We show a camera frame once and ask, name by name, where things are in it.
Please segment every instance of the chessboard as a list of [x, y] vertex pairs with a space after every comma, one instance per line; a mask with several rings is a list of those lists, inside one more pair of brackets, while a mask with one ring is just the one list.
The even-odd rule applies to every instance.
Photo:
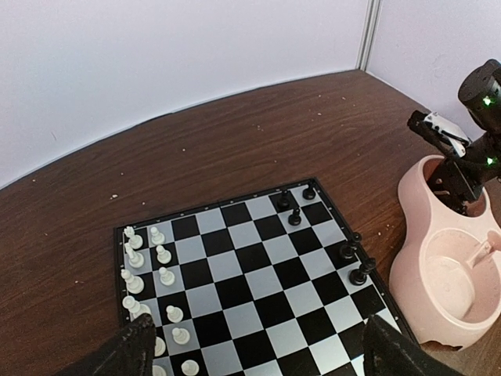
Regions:
[[[369, 315], [416, 340], [376, 270], [350, 281], [368, 259], [358, 240], [317, 179], [117, 227], [121, 324], [134, 318], [128, 296], [151, 312], [155, 375], [362, 376]], [[198, 368], [183, 372], [187, 360]]]

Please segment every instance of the white wall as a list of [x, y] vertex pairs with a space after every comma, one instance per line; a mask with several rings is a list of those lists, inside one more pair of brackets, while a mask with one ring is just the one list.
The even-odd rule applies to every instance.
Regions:
[[476, 138], [457, 92], [473, 69], [501, 61], [500, 30], [500, 0], [382, 0], [368, 71]]
[[2, 0], [0, 186], [213, 98], [353, 69], [367, 0]]

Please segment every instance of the black square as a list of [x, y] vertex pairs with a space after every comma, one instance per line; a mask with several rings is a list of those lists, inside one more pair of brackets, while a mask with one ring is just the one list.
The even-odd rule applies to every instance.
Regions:
[[290, 202], [290, 205], [289, 205], [289, 208], [285, 208], [285, 209], [281, 209], [279, 208], [279, 206], [277, 205], [277, 202], [278, 200], [282, 197], [282, 192], [280, 193], [276, 193], [276, 194], [273, 194], [269, 197], [269, 199], [272, 201], [272, 204], [273, 206], [275, 207], [275, 210], [277, 213], [281, 213], [281, 212], [286, 212], [288, 210], [292, 210], [292, 209], [295, 209], [297, 208], [299, 205], [297, 205], [297, 201], [296, 199], [294, 198], [294, 195], [288, 190], [287, 191], [287, 199], [289, 200]]
[[188, 298], [186, 297], [186, 293], [184, 291], [171, 295], [160, 296], [157, 298], [157, 302], [158, 310], [160, 311], [160, 318], [162, 319], [162, 325], [172, 324], [172, 322], [167, 318], [167, 312], [165, 311], [169, 305], [179, 307], [182, 310], [183, 320], [191, 319]]
[[284, 290], [310, 280], [303, 263], [298, 257], [275, 264], [273, 268], [275, 268], [276, 275]]
[[312, 226], [333, 219], [323, 202], [303, 206], [301, 209]]
[[234, 249], [228, 229], [205, 233], [202, 235], [202, 242], [204, 242], [207, 257], [219, 255], [220, 253]]
[[212, 280], [211, 268], [207, 259], [188, 262], [181, 265], [182, 280], [185, 283], [185, 290], [211, 284]]
[[278, 359], [283, 376], [319, 376], [313, 355], [308, 348]]
[[242, 368], [252, 368], [276, 358], [272, 343], [265, 331], [233, 340]]
[[329, 315], [323, 307], [298, 317], [297, 322], [309, 345], [336, 334]]
[[343, 342], [344, 349], [351, 360], [363, 354], [362, 336], [365, 324], [358, 323], [339, 333], [339, 339]]
[[198, 223], [196, 222], [195, 215], [176, 219], [172, 221], [172, 232], [174, 233], [175, 240], [186, 239], [187, 237], [195, 237], [200, 235]]
[[344, 366], [336, 368], [324, 376], [357, 376], [357, 373], [351, 363], [346, 363]]
[[208, 347], [232, 339], [223, 312], [193, 319], [200, 347]]
[[262, 240], [268, 240], [286, 234], [278, 215], [258, 219], [257, 221], [254, 221], [254, 224], [256, 225], [259, 236]]
[[294, 313], [283, 291], [258, 299], [254, 305], [265, 329], [294, 318]]
[[169, 244], [164, 244], [164, 248], [167, 249], [169, 252], [171, 252], [171, 261], [169, 261], [168, 265], [164, 265], [160, 262], [158, 262], [157, 259], [157, 247], [152, 247], [150, 248], [150, 256], [151, 256], [151, 267], [153, 270], [158, 270], [162, 266], [176, 266], [179, 265], [179, 260], [178, 260], [178, 252], [175, 249], [175, 244], [174, 243], [169, 243]]
[[251, 290], [244, 276], [222, 280], [221, 282], [216, 282], [215, 285], [223, 309], [252, 302]]
[[384, 309], [384, 303], [372, 285], [351, 294], [351, 299], [353, 299], [363, 319], [368, 319], [370, 315], [375, 315]]
[[325, 306], [348, 295], [337, 272], [313, 280], [313, 286], [315, 286], [316, 292], [319, 293], [320, 300]]
[[236, 251], [236, 257], [244, 273], [265, 268], [272, 264], [262, 243], [239, 249]]
[[251, 214], [243, 202], [241, 204], [226, 206], [221, 209], [221, 212], [227, 227], [239, 225], [240, 223], [252, 220]]
[[209, 373], [207, 372], [207, 368], [205, 367], [204, 356], [202, 355], [202, 352], [200, 350], [193, 350], [178, 355], [172, 355], [170, 359], [171, 359], [172, 370], [174, 371], [175, 376], [184, 376], [181, 371], [181, 365], [185, 363], [187, 360], [195, 360], [198, 363], [200, 370], [198, 374], [196, 374], [196, 376], [209, 375]]
[[345, 266], [351, 265], [353, 262], [357, 262], [356, 256], [354, 256], [351, 260], [345, 260], [341, 257], [341, 247], [348, 244], [346, 240], [340, 241], [336, 244], [332, 244], [328, 247], [325, 247], [327, 255], [329, 256], [330, 261], [333, 263], [336, 269], [344, 268]]
[[153, 273], [138, 274], [144, 282], [144, 288], [139, 294], [129, 294], [135, 298], [137, 301], [148, 300], [155, 298], [155, 283], [153, 282]]
[[289, 237], [299, 255], [304, 255], [322, 247], [319, 238], [311, 227], [290, 233]]

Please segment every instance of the green led light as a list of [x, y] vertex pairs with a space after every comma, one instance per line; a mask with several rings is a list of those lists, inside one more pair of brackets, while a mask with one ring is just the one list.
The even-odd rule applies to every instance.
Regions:
[[487, 107], [494, 103], [494, 101], [490, 99], [488, 96], [486, 96], [482, 101], [484, 102], [484, 105], [486, 105]]

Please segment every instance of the white square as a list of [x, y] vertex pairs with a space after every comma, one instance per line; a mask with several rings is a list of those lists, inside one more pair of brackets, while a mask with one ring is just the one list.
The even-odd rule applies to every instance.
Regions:
[[306, 282], [299, 286], [285, 290], [292, 312], [296, 317], [313, 312], [323, 307], [322, 301], [312, 282]]
[[312, 228], [323, 247], [346, 240], [343, 231], [334, 220], [314, 225]]
[[350, 296], [345, 296], [326, 305], [326, 311], [337, 333], [363, 321], [360, 312]]
[[353, 294], [373, 284], [373, 281], [370, 279], [370, 276], [367, 276], [366, 282], [360, 286], [356, 286], [352, 282], [350, 282], [351, 271], [354, 269], [358, 269], [360, 263], [361, 263], [360, 261], [353, 262], [352, 264], [347, 265], [344, 268], [341, 268], [337, 271], [337, 274], [339, 274], [339, 277], [343, 281], [343, 285], [346, 287], [346, 291], [348, 291], [349, 294]]
[[336, 271], [325, 249], [317, 249], [299, 257], [310, 279], [325, 276]]
[[228, 228], [229, 234], [232, 237], [235, 249], [246, 247], [256, 243], [261, 243], [258, 229], [254, 222], [245, 222]]
[[221, 209], [212, 209], [195, 214], [200, 234], [212, 233], [226, 228]]
[[243, 274], [235, 252], [225, 252], [207, 259], [214, 282], [228, 280]]
[[280, 376], [282, 371], [276, 360], [272, 360], [271, 362], [246, 369], [243, 373], [245, 376]]
[[277, 357], [289, 355], [308, 347], [297, 321], [289, 320], [266, 329]]
[[268, 196], [257, 197], [245, 201], [245, 205], [253, 220], [276, 214], [276, 210]]
[[204, 243], [202, 243], [202, 238], [200, 236], [176, 241], [175, 249], [178, 252], [179, 264], [186, 264], [187, 262], [201, 260], [207, 257]]
[[222, 311], [218, 292], [213, 284], [187, 290], [186, 298], [193, 318]]
[[334, 335], [310, 346], [321, 374], [326, 374], [350, 362], [339, 336]]
[[263, 245], [265, 246], [266, 253], [268, 253], [268, 257], [272, 261], [272, 264], [278, 264], [279, 262], [297, 257], [296, 248], [294, 248], [288, 235], [265, 240], [263, 241]]

